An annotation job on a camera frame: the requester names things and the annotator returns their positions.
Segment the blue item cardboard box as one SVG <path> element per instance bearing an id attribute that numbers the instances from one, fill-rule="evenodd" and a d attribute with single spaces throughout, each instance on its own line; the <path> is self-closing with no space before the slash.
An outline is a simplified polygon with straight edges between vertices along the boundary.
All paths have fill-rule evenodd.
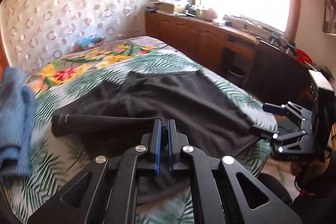
<path id="1" fill-rule="evenodd" d="M 82 50 L 88 50 L 100 46 L 103 40 L 99 36 L 82 37 L 77 40 L 77 44 Z"/>

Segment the long wooden cabinet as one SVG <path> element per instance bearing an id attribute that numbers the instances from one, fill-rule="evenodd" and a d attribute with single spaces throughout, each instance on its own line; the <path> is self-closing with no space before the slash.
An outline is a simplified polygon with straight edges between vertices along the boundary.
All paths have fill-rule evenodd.
<path id="1" fill-rule="evenodd" d="M 145 13 L 146 32 L 189 58 L 227 78 L 232 65 L 245 71 L 240 88 L 262 102 L 294 102 L 312 108 L 311 82 L 306 67 L 294 57 L 258 42 L 233 27 L 219 27 L 189 17 Z"/>

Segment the cardboard box on cabinet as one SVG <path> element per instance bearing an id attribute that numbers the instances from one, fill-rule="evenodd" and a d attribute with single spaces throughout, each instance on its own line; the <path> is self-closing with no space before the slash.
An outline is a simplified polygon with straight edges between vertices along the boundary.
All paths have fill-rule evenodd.
<path id="1" fill-rule="evenodd" d="M 159 10 L 169 14 L 184 14 L 186 5 L 176 3 L 159 2 Z"/>

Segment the circle pattern sheer curtain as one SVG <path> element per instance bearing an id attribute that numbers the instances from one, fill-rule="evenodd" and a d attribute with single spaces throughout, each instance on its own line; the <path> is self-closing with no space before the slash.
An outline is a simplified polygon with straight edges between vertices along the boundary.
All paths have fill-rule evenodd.
<path id="1" fill-rule="evenodd" d="M 122 40 L 143 33 L 145 0 L 3 0 L 1 34 L 8 63 L 39 71 L 82 39 Z"/>

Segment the black pants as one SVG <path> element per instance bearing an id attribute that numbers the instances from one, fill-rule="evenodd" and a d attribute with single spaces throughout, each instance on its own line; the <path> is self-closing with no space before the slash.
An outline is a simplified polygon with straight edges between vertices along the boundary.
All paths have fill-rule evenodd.
<path id="1" fill-rule="evenodd" d="M 215 158 L 236 156 L 257 141 L 252 120 L 200 71 L 131 72 L 123 84 L 105 81 L 55 110 L 51 131 L 78 136 L 90 158 L 116 157 L 138 145 L 155 119 L 174 119 L 177 132 Z"/>

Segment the palm leaf print blanket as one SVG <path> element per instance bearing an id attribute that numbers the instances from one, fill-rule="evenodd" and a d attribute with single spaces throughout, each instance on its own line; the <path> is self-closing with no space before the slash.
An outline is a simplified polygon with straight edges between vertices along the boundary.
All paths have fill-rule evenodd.
<path id="1" fill-rule="evenodd" d="M 19 223 L 96 156 L 116 157 L 153 129 L 175 120 L 191 145 L 212 157 L 231 155 L 258 175 L 270 145 L 251 124 L 277 131 L 272 114 L 244 90 L 169 50 L 87 64 L 87 73 L 45 91 L 35 88 L 28 161 L 32 173 L 5 190 Z"/>

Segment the folded blue jeans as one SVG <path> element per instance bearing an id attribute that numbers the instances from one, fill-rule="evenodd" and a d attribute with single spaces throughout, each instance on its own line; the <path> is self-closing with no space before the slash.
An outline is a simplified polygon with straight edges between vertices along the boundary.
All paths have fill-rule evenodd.
<path id="1" fill-rule="evenodd" d="M 7 67 L 1 79 L 1 184 L 31 174 L 29 148 L 35 115 L 35 93 L 19 68 Z"/>

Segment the black waste bin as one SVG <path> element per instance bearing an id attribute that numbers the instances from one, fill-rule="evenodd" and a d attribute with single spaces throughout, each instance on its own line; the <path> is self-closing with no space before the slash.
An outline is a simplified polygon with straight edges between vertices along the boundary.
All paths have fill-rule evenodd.
<path id="1" fill-rule="evenodd" d="M 241 87 L 244 82 L 245 71 L 237 66 L 230 66 L 228 68 L 227 80 L 235 84 L 238 87 Z"/>

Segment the floral bed sheet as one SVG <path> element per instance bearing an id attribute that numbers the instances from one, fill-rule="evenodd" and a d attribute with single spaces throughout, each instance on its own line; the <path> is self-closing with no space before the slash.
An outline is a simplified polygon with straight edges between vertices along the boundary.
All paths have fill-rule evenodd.
<path id="1" fill-rule="evenodd" d="M 49 88 L 68 83 L 80 76 L 156 50 L 171 50 L 165 42 L 139 36 L 84 50 L 55 59 L 27 80 L 38 96 Z"/>

